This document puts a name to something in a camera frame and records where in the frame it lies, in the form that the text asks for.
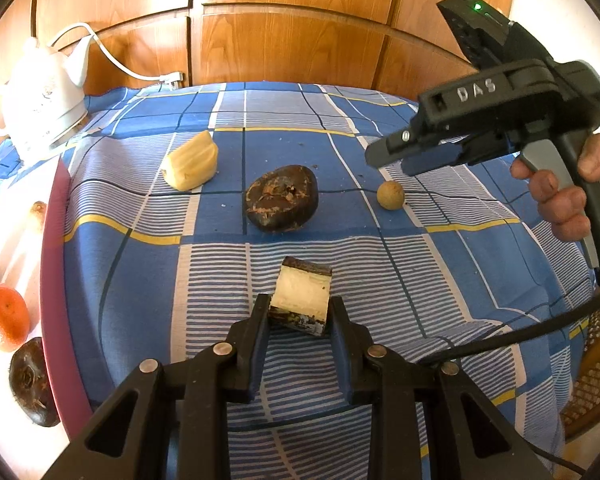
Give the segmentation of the person's right hand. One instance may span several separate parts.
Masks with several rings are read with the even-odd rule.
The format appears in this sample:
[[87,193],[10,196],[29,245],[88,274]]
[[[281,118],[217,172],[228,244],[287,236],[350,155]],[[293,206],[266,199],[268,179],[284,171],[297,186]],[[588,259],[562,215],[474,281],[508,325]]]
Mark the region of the person's right hand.
[[[600,180],[600,133],[593,134],[585,142],[578,170],[585,181]],[[591,233],[590,219],[584,214],[586,197],[583,188],[573,185],[559,191],[557,178],[551,171],[532,171],[520,157],[510,166],[510,173],[515,179],[528,181],[540,216],[550,222],[558,240],[578,242]]]

